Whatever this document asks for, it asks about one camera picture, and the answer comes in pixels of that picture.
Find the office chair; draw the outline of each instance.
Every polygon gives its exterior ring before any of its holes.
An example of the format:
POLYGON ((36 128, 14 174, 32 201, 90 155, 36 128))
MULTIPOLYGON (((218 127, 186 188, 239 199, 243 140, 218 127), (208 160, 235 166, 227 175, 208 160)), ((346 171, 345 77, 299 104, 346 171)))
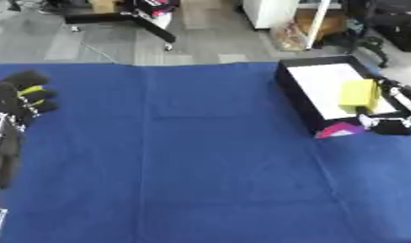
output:
POLYGON ((411 16, 404 15, 404 8, 399 6, 401 1, 411 0, 341 0, 349 18, 348 30, 327 36, 322 45, 345 47, 348 54, 363 47, 380 57, 379 67, 386 68, 388 57, 383 52, 383 39, 367 34, 375 26, 399 26, 410 20, 411 16))
MULTIPOLYGON (((179 0, 123 0, 118 3, 115 12, 65 15, 65 22, 73 25, 131 21, 164 40, 164 49, 170 51, 177 37, 153 20, 159 18, 162 11, 172 11, 179 4, 179 0)), ((71 29, 74 32, 80 31, 76 26, 71 29)))

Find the blue table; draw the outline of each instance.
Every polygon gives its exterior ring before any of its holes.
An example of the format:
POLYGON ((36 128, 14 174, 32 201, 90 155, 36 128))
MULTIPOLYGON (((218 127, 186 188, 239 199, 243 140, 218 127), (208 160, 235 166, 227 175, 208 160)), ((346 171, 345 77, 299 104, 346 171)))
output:
POLYGON ((275 63, 35 68, 2 243, 411 242, 411 137, 311 138, 275 63))

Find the yellow sponge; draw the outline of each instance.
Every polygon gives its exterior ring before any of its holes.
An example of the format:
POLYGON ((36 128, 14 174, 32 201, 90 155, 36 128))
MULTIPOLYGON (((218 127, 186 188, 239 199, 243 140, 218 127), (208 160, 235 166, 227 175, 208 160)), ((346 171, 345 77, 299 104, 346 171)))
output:
POLYGON ((373 80, 343 83, 339 105, 348 113, 356 113, 356 107, 366 107, 370 112, 375 108, 380 91, 373 80))

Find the box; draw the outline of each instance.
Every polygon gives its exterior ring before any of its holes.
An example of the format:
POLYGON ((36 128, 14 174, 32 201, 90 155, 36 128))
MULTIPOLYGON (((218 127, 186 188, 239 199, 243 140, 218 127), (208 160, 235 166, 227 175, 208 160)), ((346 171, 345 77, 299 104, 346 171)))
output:
POLYGON ((115 12, 116 5, 114 0, 89 0, 94 13, 115 12))
MULTIPOLYGON (((315 138, 364 132, 356 114, 339 106, 343 83, 370 79, 371 72, 353 56, 281 60, 276 81, 315 138)), ((382 95, 371 117, 407 117, 395 99, 382 95)))
MULTIPOLYGON (((308 34, 313 24, 317 9, 299 9, 295 14, 295 23, 305 34, 308 34)), ((316 41, 321 41, 329 34, 339 33, 346 30, 346 15, 340 9, 327 11, 325 19, 317 32, 316 41)))

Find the glove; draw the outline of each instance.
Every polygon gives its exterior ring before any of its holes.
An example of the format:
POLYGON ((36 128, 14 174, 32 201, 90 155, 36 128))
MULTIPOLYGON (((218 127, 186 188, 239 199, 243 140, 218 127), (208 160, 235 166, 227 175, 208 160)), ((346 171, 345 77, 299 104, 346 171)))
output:
POLYGON ((23 133, 35 118, 58 108, 49 99, 56 92, 44 89, 47 78, 33 70, 0 81, 0 187, 9 186, 18 165, 23 133))

